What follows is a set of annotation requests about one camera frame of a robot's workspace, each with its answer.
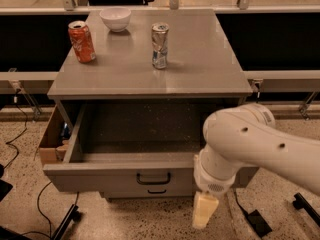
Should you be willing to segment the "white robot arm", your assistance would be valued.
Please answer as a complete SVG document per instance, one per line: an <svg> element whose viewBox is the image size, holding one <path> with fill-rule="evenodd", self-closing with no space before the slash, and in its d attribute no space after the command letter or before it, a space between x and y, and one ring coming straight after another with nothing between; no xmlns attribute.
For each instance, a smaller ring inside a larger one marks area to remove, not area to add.
<svg viewBox="0 0 320 240"><path fill-rule="evenodd" d="M267 107L218 110L205 120L203 136L206 145L194 156L194 228L207 226L243 167L262 167L320 195L320 141L277 130Z"/></svg>

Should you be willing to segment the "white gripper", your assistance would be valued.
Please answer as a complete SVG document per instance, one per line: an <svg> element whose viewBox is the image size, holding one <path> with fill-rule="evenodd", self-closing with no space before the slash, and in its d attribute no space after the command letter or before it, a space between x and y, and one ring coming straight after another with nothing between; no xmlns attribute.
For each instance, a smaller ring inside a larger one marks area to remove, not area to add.
<svg viewBox="0 0 320 240"><path fill-rule="evenodd" d="M217 197L230 189L238 171L238 162L228 161L208 144L194 156L194 179L202 191L194 196L192 226L195 229L207 226L219 205Z"/></svg>

